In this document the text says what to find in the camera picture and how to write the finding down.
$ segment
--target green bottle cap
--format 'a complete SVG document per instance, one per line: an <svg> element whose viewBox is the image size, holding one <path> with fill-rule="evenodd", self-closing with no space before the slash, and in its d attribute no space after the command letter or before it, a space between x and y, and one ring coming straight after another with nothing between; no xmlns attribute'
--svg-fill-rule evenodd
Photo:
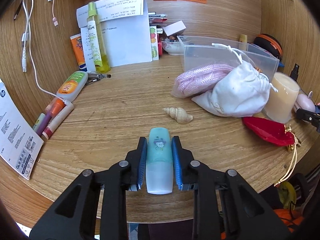
<svg viewBox="0 0 320 240"><path fill-rule="evenodd" d="M89 2L88 6L89 6L89 17L97 15L96 3Z"/></svg>

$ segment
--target seashell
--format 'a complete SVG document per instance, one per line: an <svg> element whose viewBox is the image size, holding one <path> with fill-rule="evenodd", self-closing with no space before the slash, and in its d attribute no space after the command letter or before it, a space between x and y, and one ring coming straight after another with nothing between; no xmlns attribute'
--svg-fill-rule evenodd
<svg viewBox="0 0 320 240"><path fill-rule="evenodd" d="M167 107L163 108L166 114L170 115L173 119L175 119L180 124L190 123L193 119L193 116L188 114L183 108L178 107Z"/></svg>

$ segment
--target pink braided rope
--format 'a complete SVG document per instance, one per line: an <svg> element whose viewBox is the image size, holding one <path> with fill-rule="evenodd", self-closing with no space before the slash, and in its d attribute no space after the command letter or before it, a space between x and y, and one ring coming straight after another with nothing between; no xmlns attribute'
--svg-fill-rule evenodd
<svg viewBox="0 0 320 240"><path fill-rule="evenodd" d="M211 64L184 72L175 79L171 94L184 98L210 90L233 69L227 64Z"/></svg>

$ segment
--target white bowl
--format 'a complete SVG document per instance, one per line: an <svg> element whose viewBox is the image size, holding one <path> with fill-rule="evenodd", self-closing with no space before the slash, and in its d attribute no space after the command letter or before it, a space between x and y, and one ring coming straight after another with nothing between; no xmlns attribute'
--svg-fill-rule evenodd
<svg viewBox="0 0 320 240"><path fill-rule="evenodd" d="M161 41L162 48L170 55L183 55L183 46L180 42Z"/></svg>

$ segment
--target yellow-green spray bottle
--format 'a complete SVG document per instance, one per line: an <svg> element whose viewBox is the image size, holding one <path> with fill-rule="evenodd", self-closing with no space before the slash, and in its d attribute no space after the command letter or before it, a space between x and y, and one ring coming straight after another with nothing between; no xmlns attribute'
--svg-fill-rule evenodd
<svg viewBox="0 0 320 240"><path fill-rule="evenodd" d="M102 29L95 2L89 3L89 17L87 19L88 33L94 65L98 73L104 74L110 71L110 65L104 46Z"/></svg>

